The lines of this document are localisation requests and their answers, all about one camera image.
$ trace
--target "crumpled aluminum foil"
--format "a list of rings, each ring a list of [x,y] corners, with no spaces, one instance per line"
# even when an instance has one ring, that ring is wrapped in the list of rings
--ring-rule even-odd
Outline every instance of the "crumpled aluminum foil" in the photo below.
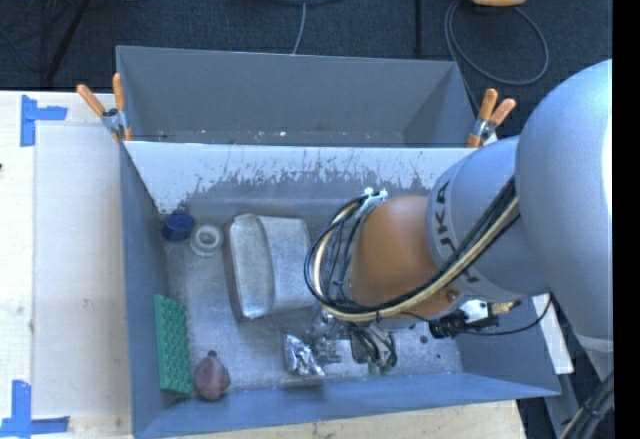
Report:
[[[304,377],[324,377],[324,370],[307,344],[289,332],[283,332],[284,361],[289,373]]]

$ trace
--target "white table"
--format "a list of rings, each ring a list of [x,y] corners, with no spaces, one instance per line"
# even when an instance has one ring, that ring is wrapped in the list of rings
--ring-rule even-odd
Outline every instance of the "white table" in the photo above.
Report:
[[[68,109],[36,122],[32,147],[20,147],[23,94]],[[33,419],[71,417],[52,437],[131,437],[117,156],[75,93],[0,92],[0,418],[11,415],[11,381],[23,380]],[[526,437],[515,401],[207,435],[398,436]]]

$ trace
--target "blue tape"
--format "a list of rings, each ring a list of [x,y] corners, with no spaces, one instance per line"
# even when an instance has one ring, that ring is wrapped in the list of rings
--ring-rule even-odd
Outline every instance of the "blue tape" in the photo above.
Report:
[[[63,121],[67,117],[65,107],[38,108],[38,102],[26,94],[22,95],[22,115],[20,125],[20,146],[36,143],[36,121]]]
[[[31,419],[31,386],[26,382],[14,380],[11,395],[11,417],[4,418],[0,423],[0,437],[30,439],[33,434],[58,434],[67,431],[69,416]]]

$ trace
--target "gray bin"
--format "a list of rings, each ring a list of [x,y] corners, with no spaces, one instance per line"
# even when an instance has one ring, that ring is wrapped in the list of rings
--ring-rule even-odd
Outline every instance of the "gray bin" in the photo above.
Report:
[[[427,194],[469,154],[474,114],[455,63],[127,46],[116,57],[133,129],[120,167],[136,437],[559,394],[538,327],[425,345],[428,328],[419,326],[399,336],[404,360],[389,375],[369,374],[347,349],[324,379],[296,379],[277,334],[308,326],[309,316],[238,322],[219,260],[189,257],[188,246],[167,246],[160,235],[163,217],[187,208],[217,224],[242,213],[301,218],[313,239],[366,187]],[[187,308],[192,369],[207,349],[229,367],[232,384],[219,401],[160,391],[155,294]],[[528,304],[505,326],[533,321]]]

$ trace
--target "metal clamp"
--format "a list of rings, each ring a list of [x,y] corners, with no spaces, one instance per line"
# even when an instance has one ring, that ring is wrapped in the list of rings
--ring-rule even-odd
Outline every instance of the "metal clamp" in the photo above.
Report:
[[[496,128],[503,123],[516,106],[514,99],[507,98],[496,108],[497,101],[498,92],[495,89],[487,89],[482,99],[476,122],[473,124],[471,133],[469,133],[467,147],[484,146],[489,137],[496,131]]]
[[[111,132],[116,142],[120,139],[131,140],[131,126],[124,112],[125,98],[122,89],[122,79],[119,73],[113,75],[113,94],[116,98],[116,108],[107,110],[91,89],[84,84],[76,87],[76,92],[87,102],[87,105],[102,120],[102,124]]]

